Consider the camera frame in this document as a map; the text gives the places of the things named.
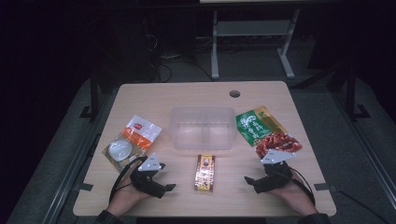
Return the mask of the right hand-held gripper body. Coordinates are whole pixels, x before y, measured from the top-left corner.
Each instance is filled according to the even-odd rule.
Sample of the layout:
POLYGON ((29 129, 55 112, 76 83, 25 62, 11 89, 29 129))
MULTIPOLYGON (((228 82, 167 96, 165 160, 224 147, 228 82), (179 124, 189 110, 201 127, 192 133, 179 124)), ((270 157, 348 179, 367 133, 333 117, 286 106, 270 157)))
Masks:
POLYGON ((267 192, 286 186, 292 178, 287 160, 294 157, 294 152, 270 149, 261 159, 266 177, 255 180, 254 187, 261 188, 263 192, 267 192))

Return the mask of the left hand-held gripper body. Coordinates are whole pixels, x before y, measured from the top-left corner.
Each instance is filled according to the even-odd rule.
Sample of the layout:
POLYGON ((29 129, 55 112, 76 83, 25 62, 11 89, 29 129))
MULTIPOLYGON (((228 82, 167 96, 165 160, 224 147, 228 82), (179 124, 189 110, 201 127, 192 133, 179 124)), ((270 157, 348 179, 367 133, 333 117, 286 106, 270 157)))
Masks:
POLYGON ((141 163, 137 165, 130 175, 134 187, 152 197, 161 197, 165 194, 165 187, 153 180, 160 170, 160 161, 155 153, 139 158, 141 163))

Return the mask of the small yellow red snack packet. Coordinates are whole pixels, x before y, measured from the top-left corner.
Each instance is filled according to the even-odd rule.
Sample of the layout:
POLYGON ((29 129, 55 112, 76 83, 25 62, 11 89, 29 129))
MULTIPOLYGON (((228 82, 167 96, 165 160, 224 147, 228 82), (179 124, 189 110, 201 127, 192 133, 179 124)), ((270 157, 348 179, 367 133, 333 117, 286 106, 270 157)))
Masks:
POLYGON ((212 192, 215 176, 215 156, 199 154, 194 178, 194 189, 212 192))

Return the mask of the green sauce packet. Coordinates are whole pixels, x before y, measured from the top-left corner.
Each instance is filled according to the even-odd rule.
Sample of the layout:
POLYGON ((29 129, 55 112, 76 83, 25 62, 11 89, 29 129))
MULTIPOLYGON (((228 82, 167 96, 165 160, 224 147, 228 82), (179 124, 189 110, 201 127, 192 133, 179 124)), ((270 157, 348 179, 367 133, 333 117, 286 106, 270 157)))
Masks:
POLYGON ((235 119, 237 130, 260 159, 271 149, 294 153, 303 148, 265 106, 237 115, 235 119))

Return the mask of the clear plastic container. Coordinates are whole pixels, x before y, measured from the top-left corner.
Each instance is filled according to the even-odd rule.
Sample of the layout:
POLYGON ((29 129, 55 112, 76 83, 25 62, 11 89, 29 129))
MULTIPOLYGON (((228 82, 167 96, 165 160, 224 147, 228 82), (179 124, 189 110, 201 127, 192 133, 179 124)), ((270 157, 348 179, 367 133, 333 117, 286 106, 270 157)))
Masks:
POLYGON ((213 105, 174 107, 168 133, 176 149, 232 149, 236 137, 234 109, 213 105))

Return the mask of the person's left hand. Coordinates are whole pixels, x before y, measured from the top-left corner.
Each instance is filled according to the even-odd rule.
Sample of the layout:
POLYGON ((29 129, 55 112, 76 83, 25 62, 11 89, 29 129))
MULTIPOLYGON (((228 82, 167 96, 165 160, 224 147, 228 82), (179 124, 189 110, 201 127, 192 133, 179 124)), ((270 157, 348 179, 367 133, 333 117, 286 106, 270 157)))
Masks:
POLYGON ((130 177, 125 176, 106 210, 115 217, 121 217, 147 198, 149 198, 149 195, 137 190, 130 177))

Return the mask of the person's right hand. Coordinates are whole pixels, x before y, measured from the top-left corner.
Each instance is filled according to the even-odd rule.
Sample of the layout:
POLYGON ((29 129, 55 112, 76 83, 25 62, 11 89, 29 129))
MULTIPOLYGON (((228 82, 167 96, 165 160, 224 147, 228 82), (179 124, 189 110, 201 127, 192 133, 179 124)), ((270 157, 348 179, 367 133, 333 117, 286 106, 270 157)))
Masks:
POLYGON ((271 194, 282 199, 294 212, 301 217, 317 214, 318 210, 305 192, 293 182, 280 189, 270 190, 271 194))

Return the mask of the orange white clear packet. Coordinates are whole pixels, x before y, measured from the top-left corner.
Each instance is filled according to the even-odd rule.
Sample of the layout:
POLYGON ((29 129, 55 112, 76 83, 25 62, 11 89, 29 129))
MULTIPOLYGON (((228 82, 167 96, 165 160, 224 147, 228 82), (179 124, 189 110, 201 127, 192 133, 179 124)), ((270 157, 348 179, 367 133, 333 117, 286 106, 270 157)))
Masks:
POLYGON ((163 129, 134 115, 121 133, 103 150, 103 154, 121 172, 128 163, 143 157, 163 129))

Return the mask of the black metal stand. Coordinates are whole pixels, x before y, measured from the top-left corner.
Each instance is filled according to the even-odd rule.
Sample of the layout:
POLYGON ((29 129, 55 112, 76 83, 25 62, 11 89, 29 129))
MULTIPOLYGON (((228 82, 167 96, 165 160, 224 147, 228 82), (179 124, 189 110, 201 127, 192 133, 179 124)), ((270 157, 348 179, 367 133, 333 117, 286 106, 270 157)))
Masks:
POLYGON ((357 119, 368 119, 370 114, 364 105, 355 104, 356 75, 355 69, 351 66, 346 77, 346 113, 348 117, 356 121, 357 119))
POLYGON ((82 109, 79 116, 81 118, 94 121, 99 110, 98 82, 96 79, 95 71, 92 71, 90 75, 90 96, 91 96, 91 104, 85 106, 82 109))

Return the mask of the grey metal desk frame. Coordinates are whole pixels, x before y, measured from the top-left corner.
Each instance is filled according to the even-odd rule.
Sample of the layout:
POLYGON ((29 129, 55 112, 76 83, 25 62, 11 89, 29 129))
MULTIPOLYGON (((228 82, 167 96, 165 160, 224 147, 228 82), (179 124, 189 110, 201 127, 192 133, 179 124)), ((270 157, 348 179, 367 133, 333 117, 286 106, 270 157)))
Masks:
POLYGON ((229 36, 284 36, 285 42, 278 48, 277 55, 283 66, 285 75, 294 79, 295 75, 287 57, 290 41, 297 24, 300 9, 293 11, 289 20, 278 21, 220 21, 218 12, 213 12, 212 23, 212 50, 211 50, 211 77, 219 79, 218 38, 229 36))

